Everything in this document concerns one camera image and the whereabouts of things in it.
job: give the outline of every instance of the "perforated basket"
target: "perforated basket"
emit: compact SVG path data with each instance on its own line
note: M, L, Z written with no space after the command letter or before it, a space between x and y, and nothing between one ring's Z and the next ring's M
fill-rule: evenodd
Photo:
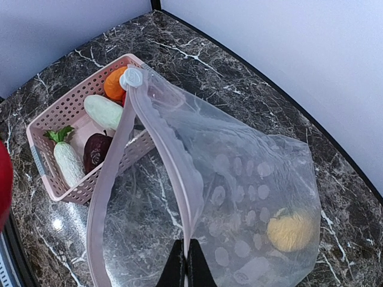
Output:
M44 137L43 134L46 130L59 130L63 126L71 125L74 127L75 132L69 136L67 142L82 158L84 146L88 138L94 133L103 133L104 130L86 114L84 99L91 94L104 95L104 81L106 77L112 71L128 64L148 69L155 73L133 54L125 54L79 83L28 125L26 134L32 155L44 186L52 200L70 201L79 204L84 204L90 200L102 164L88 173L76 186L68 189L61 178L53 157L54 143ZM112 136L113 131L109 130L108 135ZM126 146L118 172L121 173L129 168L153 148L153 141L146 130L139 133Z

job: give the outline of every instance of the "green leaf top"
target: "green leaf top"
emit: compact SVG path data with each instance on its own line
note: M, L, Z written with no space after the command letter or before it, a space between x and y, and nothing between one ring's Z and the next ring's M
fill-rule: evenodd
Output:
M71 127L71 126L66 126L66 127L63 127L61 130L59 130L58 132L55 132L53 130L48 130L46 131L46 133L44 134L44 136L46 136L47 138L55 141L57 144L59 142L63 142L65 137L71 132L73 131L74 128Z

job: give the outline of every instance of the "marble countertop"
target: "marble countertop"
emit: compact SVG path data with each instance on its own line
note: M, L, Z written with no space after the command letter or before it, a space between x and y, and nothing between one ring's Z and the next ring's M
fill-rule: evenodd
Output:
M135 54L171 83L263 133L282 134L309 144L323 208L320 253L314 271L298 286L379 286L383 282L383 208L344 157L284 96L253 71L172 17L153 12L111 29L59 59L0 105L0 135L15 170L12 210L41 286L93 285L85 249L89 208L49 199L29 149L26 127L71 87L125 53ZM131 238L122 235L135 230L135 237L148 238L145 226L155 228L155 220L160 217L169 222L161 227L164 234L180 234L177 209L170 210L174 206L171 192L166 192L170 198L157 196L160 187L171 191L164 173L158 155L152 152L136 167L134 176L137 181L154 177L152 187L159 187L153 190L138 185L134 196L141 199L141 206L111 200L110 214L115 218L127 207L133 216L152 202L166 206L157 214L141 218L137 215L130 226L110 226L119 232L109 236L110 250L113 246L142 253L155 250L158 255L147 263L151 268L146 270L140 266L143 262L139 258L128 258L126 264L131 264L132 270L139 269L140 275L120 274L114 286L151 286L162 269L155 268L156 260L169 247L163 243L151 248L147 244L133 246ZM108 260L107 267L119 268Z

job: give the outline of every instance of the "black edge trim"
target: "black edge trim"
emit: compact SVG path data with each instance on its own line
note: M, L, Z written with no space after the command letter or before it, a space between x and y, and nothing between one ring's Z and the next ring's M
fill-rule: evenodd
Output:
M152 10L161 10L161 0L150 0Z
M357 165L357 163L349 156L349 154L341 147L341 145L332 137L332 135L330 135L328 133L328 131L316 119L314 119L301 105L299 105L291 96L289 96L284 90L279 88L273 81L271 81L267 76L265 76L257 68L252 66L249 62L247 62L245 59L243 59L241 56L234 53L232 50L230 50L229 48L227 48L223 44L219 43L214 38L210 37L206 33L202 32L201 30L192 26L191 24L185 22L184 20L178 18L177 16L174 16L173 14L167 12L166 10L162 10L162 12L165 13L166 15L172 17L173 19L179 21L180 23L184 24L185 26L189 27L190 29L194 30L195 32L199 33L200 35L204 36L206 39L213 42L215 45L222 48L225 52L229 53L231 56L233 56L234 58L239 60L248 69L250 69L251 71L256 73L264 81L266 81L278 93L283 95L295 108L297 108L335 146L335 148L340 152L340 154L342 154L342 156L351 165L351 167L358 173L358 175L361 177L361 179L364 181L364 183L367 185L367 187L371 190L371 192L374 194L374 196L378 199L380 204L383 206L383 196L380 195L380 193L378 192L376 187L372 184L372 182L366 176L366 174L360 169L360 167Z
M12 214L5 223L3 235L10 257L14 261L13 268L15 269L20 282L23 282L23 286L39 287L40 285L37 283L32 267L25 255Z

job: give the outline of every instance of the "white wall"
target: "white wall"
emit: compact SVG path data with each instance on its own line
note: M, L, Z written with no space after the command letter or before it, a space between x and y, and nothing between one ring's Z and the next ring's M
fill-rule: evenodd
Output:
M162 0L279 85L383 194L383 1Z
M150 10L150 0L0 0L0 97L79 45Z

